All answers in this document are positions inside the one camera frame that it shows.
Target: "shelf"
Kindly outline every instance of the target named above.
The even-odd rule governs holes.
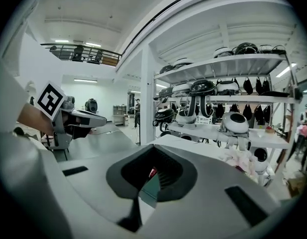
[[[186,133],[189,135],[202,137],[210,140],[219,140],[221,142],[228,142],[229,137],[218,129],[220,125],[213,124],[197,124],[195,129],[187,129],[185,127],[178,126],[177,122],[173,122],[169,125],[169,130],[177,131],[180,133]],[[276,149],[288,149],[289,143],[284,139],[277,136],[277,134],[266,133],[263,129],[249,130],[249,140],[254,147],[276,148]]]
[[[191,97],[182,97],[181,103],[186,102],[187,99]],[[176,102],[179,98],[168,98],[167,102]],[[268,96],[209,96],[208,100],[212,103],[259,103],[261,105],[271,104],[271,103],[287,103],[287,104],[297,104],[299,100],[295,98],[281,98],[281,97],[268,97]]]
[[[157,75],[154,79],[181,84],[207,78],[267,76],[284,60],[285,55],[277,54],[233,55],[183,66]]]

